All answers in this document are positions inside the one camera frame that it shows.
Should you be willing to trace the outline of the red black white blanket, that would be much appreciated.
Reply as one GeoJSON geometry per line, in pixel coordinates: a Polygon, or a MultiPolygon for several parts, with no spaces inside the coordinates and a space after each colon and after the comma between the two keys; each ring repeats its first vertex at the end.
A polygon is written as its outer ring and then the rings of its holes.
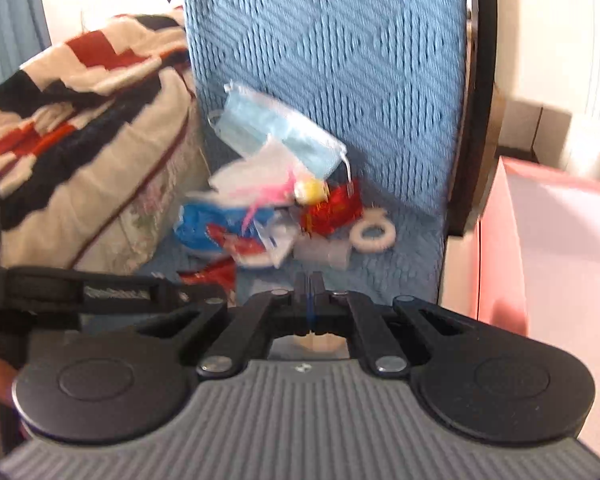
{"type": "Polygon", "coordinates": [[[136,190],[193,104],[184,11],[120,15],[55,44],[0,84],[4,230],[43,210],[79,170],[136,190]]]}

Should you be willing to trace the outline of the dark wooden sofa frame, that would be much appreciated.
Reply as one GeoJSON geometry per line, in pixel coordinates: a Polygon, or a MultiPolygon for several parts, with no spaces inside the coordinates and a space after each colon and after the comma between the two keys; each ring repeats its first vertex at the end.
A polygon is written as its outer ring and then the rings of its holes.
{"type": "Polygon", "coordinates": [[[495,152],[495,142],[489,138],[489,122],[498,0],[466,0],[465,29],[463,108],[448,203],[448,233],[453,236],[462,236],[474,227],[495,152]]]}

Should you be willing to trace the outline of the red foil tea packet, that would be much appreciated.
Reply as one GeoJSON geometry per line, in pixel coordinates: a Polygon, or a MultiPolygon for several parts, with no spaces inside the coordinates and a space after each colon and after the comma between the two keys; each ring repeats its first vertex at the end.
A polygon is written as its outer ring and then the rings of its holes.
{"type": "Polygon", "coordinates": [[[304,208],[300,226],[310,235],[328,237],[361,218],[362,213],[360,182],[353,179],[331,188],[328,200],[304,208]]]}

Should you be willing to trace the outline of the dark red foil packet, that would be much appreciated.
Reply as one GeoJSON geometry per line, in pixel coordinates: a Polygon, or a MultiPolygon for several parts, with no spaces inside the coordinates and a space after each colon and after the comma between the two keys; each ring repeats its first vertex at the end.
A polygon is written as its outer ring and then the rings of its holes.
{"type": "Polygon", "coordinates": [[[230,307],[236,306],[237,266],[232,257],[216,259],[198,270],[178,271],[178,277],[187,285],[215,284],[222,287],[230,307]]]}

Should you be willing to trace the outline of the white crumpled tissue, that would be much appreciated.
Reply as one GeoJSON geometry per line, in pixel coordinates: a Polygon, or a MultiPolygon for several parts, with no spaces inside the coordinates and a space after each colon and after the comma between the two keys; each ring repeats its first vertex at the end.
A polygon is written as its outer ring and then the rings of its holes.
{"type": "Polygon", "coordinates": [[[312,172],[282,142],[270,139],[257,153],[222,166],[209,179],[212,191],[227,206],[253,204],[262,191],[313,178],[312,172]]]}

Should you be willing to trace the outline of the blue tissue pack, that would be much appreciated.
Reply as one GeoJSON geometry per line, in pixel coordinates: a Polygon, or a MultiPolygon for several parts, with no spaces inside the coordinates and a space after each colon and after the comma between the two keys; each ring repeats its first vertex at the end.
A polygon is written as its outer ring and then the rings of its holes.
{"type": "Polygon", "coordinates": [[[230,257],[241,268],[256,270],[279,268],[300,226],[286,208],[235,207],[201,195],[181,205],[173,232],[197,257],[230,257]]]}

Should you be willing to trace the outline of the clear plastic cup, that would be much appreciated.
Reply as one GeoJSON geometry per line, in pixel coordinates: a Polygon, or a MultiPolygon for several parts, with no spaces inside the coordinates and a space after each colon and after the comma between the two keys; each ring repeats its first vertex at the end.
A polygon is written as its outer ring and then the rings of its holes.
{"type": "Polygon", "coordinates": [[[347,240],[329,240],[324,237],[303,237],[294,244],[294,258],[299,261],[346,270],[352,246],[347,240]]]}

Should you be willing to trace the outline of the blue textured sofa cover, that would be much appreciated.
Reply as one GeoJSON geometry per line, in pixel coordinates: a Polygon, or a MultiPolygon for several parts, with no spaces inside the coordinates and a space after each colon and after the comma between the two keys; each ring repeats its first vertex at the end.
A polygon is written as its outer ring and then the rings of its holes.
{"type": "Polygon", "coordinates": [[[376,304],[436,302],[465,94],[466,0],[185,0],[204,112],[231,81],[274,96],[347,145],[396,244],[324,269],[376,304]]]}

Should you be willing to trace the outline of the blue surgical face mask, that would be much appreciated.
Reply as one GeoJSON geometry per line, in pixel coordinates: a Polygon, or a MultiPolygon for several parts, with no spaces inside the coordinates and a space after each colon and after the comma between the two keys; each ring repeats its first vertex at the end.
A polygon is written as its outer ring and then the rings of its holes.
{"type": "Polygon", "coordinates": [[[257,153],[267,140],[276,139],[317,179],[327,180],[339,167],[352,176],[347,147],[309,117],[245,84],[230,82],[225,91],[224,107],[212,110],[208,123],[238,159],[257,153]]]}

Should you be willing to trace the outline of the pink storage box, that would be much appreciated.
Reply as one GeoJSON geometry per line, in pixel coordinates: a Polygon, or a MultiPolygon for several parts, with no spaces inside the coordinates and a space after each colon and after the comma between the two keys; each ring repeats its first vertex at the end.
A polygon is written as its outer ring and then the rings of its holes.
{"type": "Polygon", "coordinates": [[[600,455],[600,181],[503,157],[477,236],[472,313],[588,367],[596,393],[580,438],[600,455]]]}

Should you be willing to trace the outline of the pink feather toy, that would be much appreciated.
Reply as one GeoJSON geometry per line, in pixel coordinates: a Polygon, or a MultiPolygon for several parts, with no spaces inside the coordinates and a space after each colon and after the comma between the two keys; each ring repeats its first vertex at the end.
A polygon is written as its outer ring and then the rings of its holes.
{"type": "Polygon", "coordinates": [[[325,180],[307,176],[297,177],[289,171],[287,180],[283,183],[242,188],[237,194],[252,196],[252,202],[240,228],[240,232],[245,233],[260,208],[285,207],[289,203],[313,206],[328,200],[329,188],[325,180]]]}

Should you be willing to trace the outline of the floral cream pillow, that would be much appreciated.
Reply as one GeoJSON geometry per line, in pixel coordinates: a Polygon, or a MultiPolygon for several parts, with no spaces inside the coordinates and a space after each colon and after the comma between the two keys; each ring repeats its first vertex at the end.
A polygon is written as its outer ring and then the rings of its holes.
{"type": "Polygon", "coordinates": [[[209,177],[192,75],[166,67],[43,153],[1,203],[3,266],[131,274],[209,177]]]}

